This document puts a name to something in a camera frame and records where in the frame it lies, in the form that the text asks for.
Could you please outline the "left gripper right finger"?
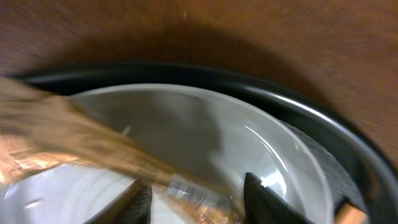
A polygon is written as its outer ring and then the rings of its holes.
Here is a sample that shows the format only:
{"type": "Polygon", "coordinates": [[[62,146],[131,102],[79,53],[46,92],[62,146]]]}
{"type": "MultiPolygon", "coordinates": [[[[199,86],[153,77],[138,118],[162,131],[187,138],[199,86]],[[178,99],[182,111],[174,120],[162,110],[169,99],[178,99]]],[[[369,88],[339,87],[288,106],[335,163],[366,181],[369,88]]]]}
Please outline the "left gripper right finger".
{"type": "Polygon", "coordinates": [[[249,224],[311,224],[312,222],[296,212],[270,187],[264,187],[261,180],[251,172],[244,180],[245,223],[249,224]]]}

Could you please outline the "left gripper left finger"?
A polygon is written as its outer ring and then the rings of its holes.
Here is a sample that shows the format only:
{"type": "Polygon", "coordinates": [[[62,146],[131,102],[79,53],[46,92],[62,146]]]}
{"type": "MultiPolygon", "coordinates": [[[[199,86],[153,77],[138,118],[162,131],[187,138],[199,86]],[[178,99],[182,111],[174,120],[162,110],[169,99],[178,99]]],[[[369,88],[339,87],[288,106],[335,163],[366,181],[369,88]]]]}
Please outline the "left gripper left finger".
{"type": "Polygon", "coordinates": [[[151,185],[135,180],[85,224],[150,224],[152,194],[151,185]]]}

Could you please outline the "grey round plate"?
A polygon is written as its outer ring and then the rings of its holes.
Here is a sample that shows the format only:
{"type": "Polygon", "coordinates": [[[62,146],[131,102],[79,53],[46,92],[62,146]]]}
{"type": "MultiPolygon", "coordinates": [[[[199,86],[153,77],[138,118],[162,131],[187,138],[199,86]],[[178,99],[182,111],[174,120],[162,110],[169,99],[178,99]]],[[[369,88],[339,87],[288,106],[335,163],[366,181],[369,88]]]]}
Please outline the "grey round plate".
{"type": "MultiPolygon", "coordinates": [[[[247,172],[312,223],[334,220],[326,177],[286,125],[228,95],[181,85],[133,84],[67,96],[87,117],[138,148],[226,192],[241,214],[247,172]]],[[[85,223],[135,178],[66,163],[1,184],[2,223],[85,223]]],[[[198,223],[152,186],[151,223],[198,223]]]]}

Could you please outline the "gold foil snack wrapper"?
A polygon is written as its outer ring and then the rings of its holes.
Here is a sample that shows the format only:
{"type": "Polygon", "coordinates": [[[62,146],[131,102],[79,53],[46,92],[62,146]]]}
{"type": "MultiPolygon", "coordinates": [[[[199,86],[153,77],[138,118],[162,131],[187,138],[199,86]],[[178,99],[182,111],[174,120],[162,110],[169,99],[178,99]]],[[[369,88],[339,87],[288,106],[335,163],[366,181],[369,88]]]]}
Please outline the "gold foil snack wrapper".
{"type": "Polygon", "coordinates": [[[66,163],[104,167],[137,179],[99,222],[119,218],[148,187],[159,187],[198,223],[242,223],[226,192],[204,184],[138,148],[126,136],[87,117],[68,97],[1,78],[1,184],[66,163]]]}

